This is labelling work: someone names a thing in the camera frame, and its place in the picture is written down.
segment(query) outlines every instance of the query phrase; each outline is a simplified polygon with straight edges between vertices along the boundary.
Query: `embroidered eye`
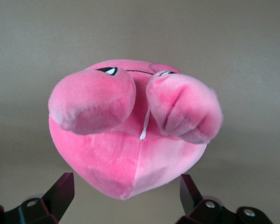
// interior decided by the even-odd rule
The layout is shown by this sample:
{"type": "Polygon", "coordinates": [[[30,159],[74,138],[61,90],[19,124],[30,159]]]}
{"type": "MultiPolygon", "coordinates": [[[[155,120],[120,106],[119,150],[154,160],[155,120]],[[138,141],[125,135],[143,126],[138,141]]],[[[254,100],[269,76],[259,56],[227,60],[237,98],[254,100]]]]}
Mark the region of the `embroidered eye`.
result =
{"type": "Polygon", "coordinates": [[[175,72],[173,71],[164,71],[162,72],[159,76],[166,76],[166,75],[169,75],[169,74],[174,74],[175,72]]]}
{"type": "Polygon", "coordinates": [[[106,67],[106,68],[101,68],[101,69],[97,69],[98,71],[103,71],[111,76],[116,75],[117,73],[117,68],[116,67],[106,67]]]}

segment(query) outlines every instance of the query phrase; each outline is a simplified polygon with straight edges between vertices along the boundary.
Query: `gray wall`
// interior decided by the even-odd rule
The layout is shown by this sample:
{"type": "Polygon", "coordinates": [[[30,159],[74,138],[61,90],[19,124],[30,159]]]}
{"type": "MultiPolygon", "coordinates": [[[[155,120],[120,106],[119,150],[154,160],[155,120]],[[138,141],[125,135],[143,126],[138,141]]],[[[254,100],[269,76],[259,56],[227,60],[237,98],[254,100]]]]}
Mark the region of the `gray wall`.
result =
{"type": "MultiPolygon", "coordinates": [[[[280,224],[280,0],[0,1],[0,204],[14,208],[71,168],[47,101],[64,76],[108,59],[168,63],[212,86],[225,115],[189,173],[203,194],[280,224]]],[[[121,202],[75,175],[63,224],[172,224],[179,180],[121,202]]]]}

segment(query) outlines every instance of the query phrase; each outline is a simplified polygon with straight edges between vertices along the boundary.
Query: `white drawstring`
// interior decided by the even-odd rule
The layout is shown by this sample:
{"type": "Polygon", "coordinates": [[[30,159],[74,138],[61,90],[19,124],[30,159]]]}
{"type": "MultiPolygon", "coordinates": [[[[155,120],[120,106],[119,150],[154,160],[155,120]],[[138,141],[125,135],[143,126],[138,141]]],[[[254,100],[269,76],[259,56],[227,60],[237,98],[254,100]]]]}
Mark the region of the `white drawstring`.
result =
{"type": "Polygon", "coordinates": [[[149,122],[149,117],[150,117],[150,108],[148,107],[146,116],[145,116],[145,121],[144,121],[144,125],[143,125],[143,131],[142,134],[140,136],[140,140],[144,140],[146,137],[146,130],[147,130],[147,126],[148,126],[148,122],[149,122]]]}

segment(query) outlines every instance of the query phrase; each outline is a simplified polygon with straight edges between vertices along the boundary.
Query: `pink fabric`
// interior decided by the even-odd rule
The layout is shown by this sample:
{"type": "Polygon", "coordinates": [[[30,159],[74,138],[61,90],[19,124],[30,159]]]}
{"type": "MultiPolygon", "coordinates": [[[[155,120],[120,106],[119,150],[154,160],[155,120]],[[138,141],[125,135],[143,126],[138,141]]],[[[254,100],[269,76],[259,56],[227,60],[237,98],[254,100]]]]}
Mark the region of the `pink fabric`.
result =
{"type": "Polygon", "coordinates": [[[191,168],[223,120],[215,92],[199,80],[169,65],[132,60],[65,77],[49,111],[50,133],[66,162],[97,190],[122,200],[191,168]],[[106,67],[117,72],[97,70],[106,67]]]}

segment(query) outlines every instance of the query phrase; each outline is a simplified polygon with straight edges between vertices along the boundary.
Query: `black stitched line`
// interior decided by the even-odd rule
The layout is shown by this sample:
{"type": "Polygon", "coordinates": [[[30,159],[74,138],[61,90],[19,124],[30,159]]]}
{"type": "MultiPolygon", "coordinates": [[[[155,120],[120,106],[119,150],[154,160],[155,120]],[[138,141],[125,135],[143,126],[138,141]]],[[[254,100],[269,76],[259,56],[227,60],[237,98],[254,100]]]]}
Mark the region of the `black stitched line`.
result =
{"type": "Polygon", "coordinates": [[[154,75],[154,74],[152,74],[152,73],[150,73],[150,72],[146,72],[146,71],[138,71],[138,70],[126,70],[126,71],[137,71],[137,72],[142,72],[142,73],[146,73],[146,74],[149,74],[149,75],[154,75]]]}

